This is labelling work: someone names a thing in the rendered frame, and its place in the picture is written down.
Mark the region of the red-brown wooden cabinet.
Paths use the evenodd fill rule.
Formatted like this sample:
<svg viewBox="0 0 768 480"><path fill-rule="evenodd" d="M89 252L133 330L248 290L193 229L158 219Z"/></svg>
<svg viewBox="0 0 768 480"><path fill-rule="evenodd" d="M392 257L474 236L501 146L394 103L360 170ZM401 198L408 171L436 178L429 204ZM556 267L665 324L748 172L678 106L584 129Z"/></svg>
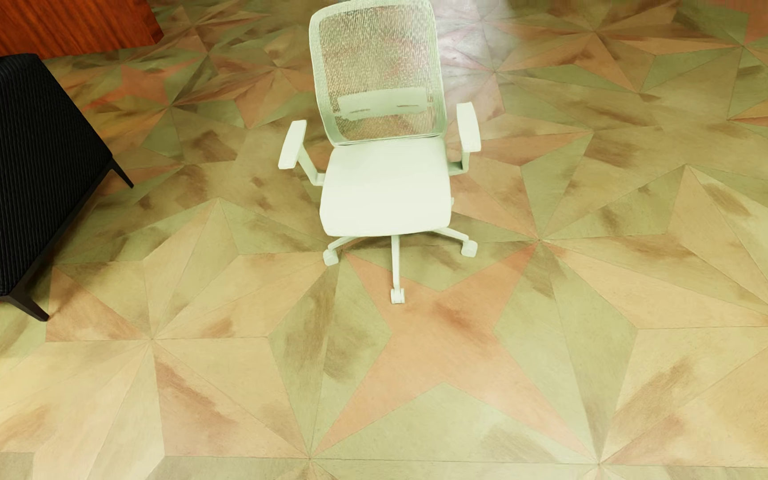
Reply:
<svg viewBox="0 0 768 480"><path fill-rule="evenodd" d="M163 36L147 0L0 0L0 56L79 56Z"/></svg>

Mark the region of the light lime office chair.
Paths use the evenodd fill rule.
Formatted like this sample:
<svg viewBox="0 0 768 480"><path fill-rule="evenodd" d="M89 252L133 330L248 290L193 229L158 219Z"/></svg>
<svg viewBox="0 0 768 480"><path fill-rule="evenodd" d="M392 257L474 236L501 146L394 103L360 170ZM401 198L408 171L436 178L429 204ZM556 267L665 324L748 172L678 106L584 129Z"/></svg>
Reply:
<svg viewBox="0 0 768 480"><path fill-rule="evenodd" d="M449 227L450 177L468 171L481 150L472 103L456 105L461 159L450 162L447 117L436 22L430 0L349 0L315 12L309 26L314 92L334 149L320 172L304 148L305 120L293 121L279 168L301 165L321 187L319 216L337 249L357 238L391 238L391 302L404 303L400 238L435 232L462 243L474 257L477 243Z"/></svg>

